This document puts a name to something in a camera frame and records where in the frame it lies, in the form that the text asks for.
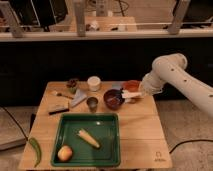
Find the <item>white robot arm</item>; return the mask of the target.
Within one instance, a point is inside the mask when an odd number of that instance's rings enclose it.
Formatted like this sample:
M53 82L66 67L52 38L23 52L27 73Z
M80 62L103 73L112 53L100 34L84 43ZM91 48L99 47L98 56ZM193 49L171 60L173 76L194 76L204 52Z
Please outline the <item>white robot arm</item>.
M152 70L140 82L139 91L143 97L158 94L169 83L213 117L213 87L189 75L185 71L187 64L187 58L180 53L157 57L152 62Z

